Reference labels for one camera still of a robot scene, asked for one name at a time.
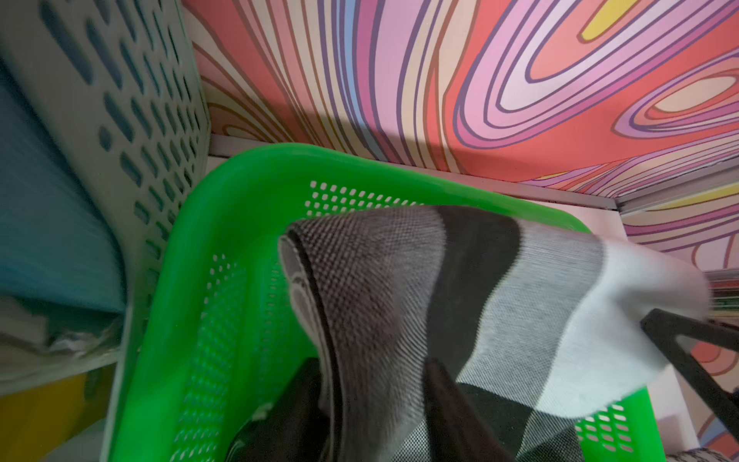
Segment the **green plastic basket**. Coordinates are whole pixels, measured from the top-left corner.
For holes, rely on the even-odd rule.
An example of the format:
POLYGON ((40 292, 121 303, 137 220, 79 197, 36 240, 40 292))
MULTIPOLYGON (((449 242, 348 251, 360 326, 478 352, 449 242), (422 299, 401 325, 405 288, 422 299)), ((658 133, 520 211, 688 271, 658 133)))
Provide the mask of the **green plastic basket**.
POLYGON ((461 205, 585 231, 548 206, 308 144, 240 154, 196 186, 175 221, 113 461, 221 461, 316 351, 290 306, 278 240, 294 221, 461 205))

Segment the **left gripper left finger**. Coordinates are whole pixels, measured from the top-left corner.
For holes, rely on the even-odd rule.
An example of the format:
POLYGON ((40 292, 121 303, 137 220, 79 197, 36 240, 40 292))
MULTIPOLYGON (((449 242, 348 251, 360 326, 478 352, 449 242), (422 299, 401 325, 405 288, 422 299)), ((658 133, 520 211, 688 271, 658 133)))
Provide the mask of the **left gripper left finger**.
POLYGON ((329 421, 319 410, 319 360, 296 371, 267 416, 246 423, 227 452, 229 461, 320 461, 329 421))

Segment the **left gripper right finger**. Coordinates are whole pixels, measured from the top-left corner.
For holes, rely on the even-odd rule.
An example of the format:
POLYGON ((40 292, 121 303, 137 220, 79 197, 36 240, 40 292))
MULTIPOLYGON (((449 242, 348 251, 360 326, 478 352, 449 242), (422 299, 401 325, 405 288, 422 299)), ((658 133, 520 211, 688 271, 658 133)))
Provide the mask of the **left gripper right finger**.
POLYGON ((702 401, 738 440, 738 392, 725 391, 685 346, 695 340, 738 352, 738 328, 654 309, 640 321, 642 330, 702 401))

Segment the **black white grey checked scarf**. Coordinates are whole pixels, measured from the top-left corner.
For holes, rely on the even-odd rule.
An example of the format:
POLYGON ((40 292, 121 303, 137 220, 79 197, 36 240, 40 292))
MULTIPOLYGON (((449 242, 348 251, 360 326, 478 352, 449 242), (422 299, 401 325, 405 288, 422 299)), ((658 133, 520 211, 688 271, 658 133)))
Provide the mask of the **black white grey checked scarf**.
POLYGON ((319 352, 327 461, 431 458, 427 360, 517 460, 579 461, 577 422, 667 367, 642 319, 711 305, 668 255, 462 206, 298 221, 280 258, 319 352))

